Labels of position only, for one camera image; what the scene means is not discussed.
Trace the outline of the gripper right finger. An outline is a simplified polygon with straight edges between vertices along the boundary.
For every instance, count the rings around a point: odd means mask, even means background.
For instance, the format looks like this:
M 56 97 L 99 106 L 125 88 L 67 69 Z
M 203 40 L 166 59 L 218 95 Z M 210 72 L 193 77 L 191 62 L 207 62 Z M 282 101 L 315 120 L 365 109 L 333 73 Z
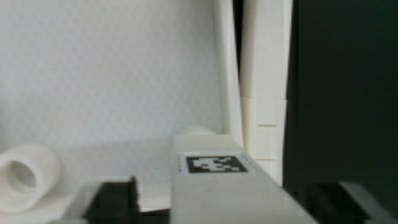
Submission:
M 306 205 L 319 224 L 398 224 L 398 217 L 356 182 L 315 184 Z

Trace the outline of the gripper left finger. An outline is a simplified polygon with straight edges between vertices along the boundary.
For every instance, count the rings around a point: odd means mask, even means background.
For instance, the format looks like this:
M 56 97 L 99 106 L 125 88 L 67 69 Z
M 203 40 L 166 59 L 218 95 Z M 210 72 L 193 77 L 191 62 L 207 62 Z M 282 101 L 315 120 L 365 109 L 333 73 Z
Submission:
M 141 224 L 138 179 L 90 182 L 68 209 L 68 224 Z

